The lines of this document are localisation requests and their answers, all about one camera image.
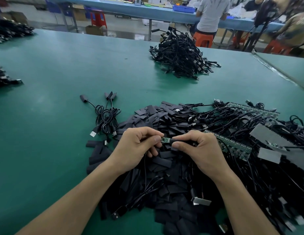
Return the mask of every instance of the finger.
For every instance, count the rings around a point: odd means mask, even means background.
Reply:
[[[150,152],[152,153],[153,156],[157,156],[159,154],[159,152],[156,150],[154,146],[150,148]]]
[[[195,149],[194,146],[191,146],[185,142],[173,142],[172,147],[188,154],[189,156],[192,156],[192,152]]]
[[[152,155],[152,153],[151,153],[150,151],[147,151],[147,156],[148,156],[149,158],[153,157],[153,155]]]
[[[153,147],[154,145],[156,145],[159,142],[161,142],[161,136],[154,135],[154,136],[147,138],[145,141],[141,142],[139,144],[139,147],[141,150],[146,152],[147,150],[149,150],[151,147]]]
[[[139,139],[142,139],[144,136],[154,136],[154,135],[159,135],[161,137],[164,137],[164,134],[161,133],[160,131],[157,131],[155,129],[152,129],[150,127],[140,127],[136,128],[137,136]]]
[[[199,130],[190,130],[186,134],[173,137],[173,139],[184,140],[184,141],[192,140],[201,143],[204,137],[205,137],[205,133],[202,133]]]
[[[155,146],[157,146],[158,148],[161,148],[163,146],[163,144],[161,142],[158,142]]]

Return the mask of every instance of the green table surface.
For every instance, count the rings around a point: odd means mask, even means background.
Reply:
[[[304,58],[258,53],[291,80],[304,87]]]
[[[117,92],[121,122],[134,110],[161,101],[244,104],[277,108],[280,119],[304,120],[304,90],[259,63],[250,53],[203,48],[217,61],[209,76],[177,79],[151,60],[145,41],[36,30],[36,35],[0,44],[0,64],[24,85],[0,89],[0,234],[13,234],[86,176],[86,148],[95,126],[92,107]],[[304,226],[298,233],[304,234]],[[100,221],[98,210],[84,234],[161,234],[153,211],[131,211]]]

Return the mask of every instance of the metal table leg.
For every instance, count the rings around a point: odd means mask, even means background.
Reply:
[[[230,44],[230,42],[232,41],[232,39],[233,39],[233,37],[234,37],[235,33],[236,33],[236,31],[235,31],[235,30],[233,30],[233,31],[232,31],[232,33],[231,33],[231,37],[230,37],[230,38],[229,38],[229,40],[228,40],[228,43],[227,43],[227,48],[226,48],[226,49],[228,49],[229,44]]]
[[[151,41],[151,30],[152,30],[152,20],[149,19],[149,36],[148,36],[148,41]]]
[[[70,30],[69,30],[68,25],[67,25],[66,16],[64,14],[64,11],[63,11],[62,7],[59,4],[57,4],[57,5],[58,5],[60,11],[62,12],[62,18],[63,18],[64,24],[66,26],[67,31],[69,32]]]
[[[76,18],[75,18],[75,15],[74,15],[73,4],[70,3],[69,7],[70,7],[70,10],[72,11],[72,18],[73,18],[73,22],[74,22],[74,25],[75,25],[76,32],[78,33],[78,26],[77,26]]]
[[[222,37],[221,43],[220,43],[220,45],[219,45],[219,47],[218,47],[218,48],[220,48],[220,47],[221,47],[221,45],[222,45],[222,43],[223,43],[223,41],[224,41],[224,39],[225,39],[225,36],[226,36],[226,34],[227,34],[227,31],[228,31],[228,29],[225,29],[225,32],[224,32],[224,34],[223,34],[223,37]]]

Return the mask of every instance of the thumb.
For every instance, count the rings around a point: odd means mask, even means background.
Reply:
[[[188,154],[189,156],[192,154],[194,150],[194,146],[191,146],[185,142],[173,142],[172,147]]]
[[[156,145],[158,142],[161,142],[161,136],[154,135],[141,142],[140,146],[146,152],[150,147]]]

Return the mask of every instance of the person's left hand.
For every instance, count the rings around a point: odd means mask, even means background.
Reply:
[[[146,152],[148,157],[157,156],[155,146],[162,146],[163,136],[163,133],[150,127],[128,128],[107,160],[123,174],[137,166]]]

